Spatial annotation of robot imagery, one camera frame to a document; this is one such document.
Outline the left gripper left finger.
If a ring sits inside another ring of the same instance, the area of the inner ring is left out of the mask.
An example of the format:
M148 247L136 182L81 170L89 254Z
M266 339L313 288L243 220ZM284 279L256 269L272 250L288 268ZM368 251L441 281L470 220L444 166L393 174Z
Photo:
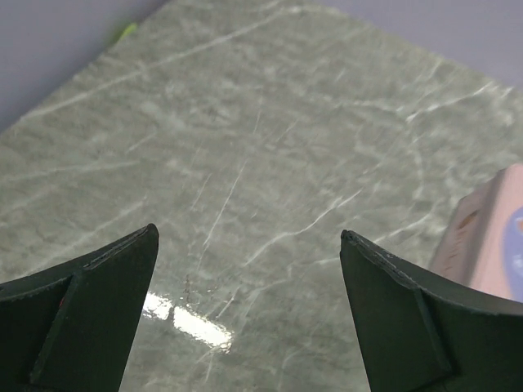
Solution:
M1 285L3 391L117 391L159 251L149 224Z

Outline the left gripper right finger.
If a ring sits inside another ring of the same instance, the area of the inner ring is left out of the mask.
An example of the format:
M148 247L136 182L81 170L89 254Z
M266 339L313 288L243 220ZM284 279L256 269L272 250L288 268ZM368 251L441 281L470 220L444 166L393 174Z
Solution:
M340 261L372 391L520 391L522 305L452 282L354 231Z

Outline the silver tin lid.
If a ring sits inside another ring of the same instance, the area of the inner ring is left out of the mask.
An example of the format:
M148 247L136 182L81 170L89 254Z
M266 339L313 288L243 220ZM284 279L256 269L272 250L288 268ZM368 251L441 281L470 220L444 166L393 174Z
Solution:
M477 291L522 301L522 165L513 164L462 198L450 277Z

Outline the square cookie tin box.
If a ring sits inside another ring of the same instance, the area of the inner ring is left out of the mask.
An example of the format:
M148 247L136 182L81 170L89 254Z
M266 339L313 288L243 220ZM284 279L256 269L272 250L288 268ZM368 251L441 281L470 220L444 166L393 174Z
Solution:
M465 279L470 233L475 229L478 210L453 215L429 265L429 270L456 283Z

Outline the green sticker on wall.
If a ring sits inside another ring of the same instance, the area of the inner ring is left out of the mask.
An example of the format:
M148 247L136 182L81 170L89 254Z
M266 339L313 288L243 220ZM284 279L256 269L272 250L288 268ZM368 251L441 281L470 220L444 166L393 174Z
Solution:
M138 23L133 22L127 24L124 28L121 28L114 36L114 42L118 42L133 33L138 28Z

